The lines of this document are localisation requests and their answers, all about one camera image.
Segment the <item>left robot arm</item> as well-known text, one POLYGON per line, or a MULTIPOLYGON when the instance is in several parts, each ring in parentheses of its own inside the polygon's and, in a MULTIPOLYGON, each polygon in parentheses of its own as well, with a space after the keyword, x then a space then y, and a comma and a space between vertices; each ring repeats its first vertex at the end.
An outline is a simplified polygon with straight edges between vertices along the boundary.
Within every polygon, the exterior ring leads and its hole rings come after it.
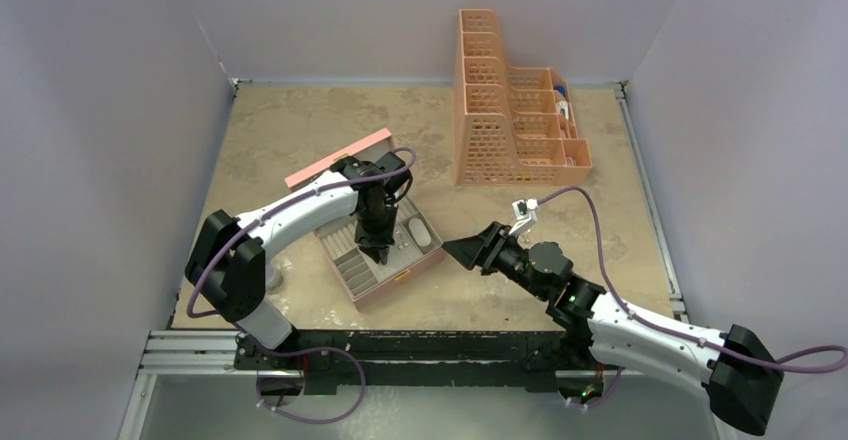
POLYGON ((297 359, 298 331, 268 299, 266 267, 270 261, 316 229, 353 216, 354 242, 365 256, 385 264, 394 243, 397 205, 410 190, 413 159, 402 148, 371 162, 344 156, 311 183, 256 210, 230 215, 217 210, 203 221, 184 270, 192 284, 186 313, 202 317, 198 298, 251 336, 259 355, 272 368, 297 359))

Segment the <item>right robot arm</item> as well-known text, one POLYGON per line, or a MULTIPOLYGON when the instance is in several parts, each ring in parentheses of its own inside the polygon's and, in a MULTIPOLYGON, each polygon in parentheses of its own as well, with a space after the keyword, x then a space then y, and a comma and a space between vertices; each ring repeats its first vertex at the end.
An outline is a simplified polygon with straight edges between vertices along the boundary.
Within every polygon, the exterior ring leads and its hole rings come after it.
POLYGON ((569 364, 595 360, 652 376, 700 397, 735 429, 765 434, 784 375, 748 328, 721 331, 621 305, 575 273, 557 243, 525 248, 498 222, 443 248, 463 268, 501 274, 546 303, 547 315, 566 331, 561 352, 569 364))

